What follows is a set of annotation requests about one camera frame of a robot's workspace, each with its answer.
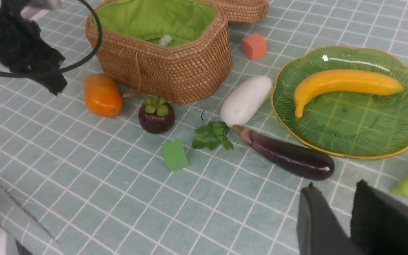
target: white radish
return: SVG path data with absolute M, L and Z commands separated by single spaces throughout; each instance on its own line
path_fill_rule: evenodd
M 231 128 L 245 125 L 269 97 L 272 80 L 264 75 L 244 81 L 224 101 L 220 117 Z

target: green cube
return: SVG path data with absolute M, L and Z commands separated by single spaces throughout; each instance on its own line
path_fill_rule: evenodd
M 182 140 L 166 142 L 161 147 L 163 159 L 169 171 L 174 172 L 189 166 Z

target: mint sprig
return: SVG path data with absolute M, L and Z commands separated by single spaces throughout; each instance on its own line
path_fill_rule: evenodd
M 211 121 L 195 130 L 196 136 L 191 143 L 191 148 L 196 150 L 208 148 L 216 149 L 220 144 L 226 150 L 233 150 L 233 144 L 228 140 L 228 126 L 224 122 Z

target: mangosteen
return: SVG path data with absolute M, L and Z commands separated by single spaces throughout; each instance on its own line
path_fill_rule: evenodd
M 148 96 L 138 112 L 138 119 L 146 132 L 161 134 L 174 126 L 175 113 L 163 97 Z

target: yellow banana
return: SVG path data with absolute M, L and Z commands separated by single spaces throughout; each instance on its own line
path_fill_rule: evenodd
M 324 93 L 347 91 L 390 96 L 403 90 L 398 80 L 385 74 L 352 69 L 322 71 L 308 76 L 295 89 L 295 117 L 301 118 L 307 103 Z

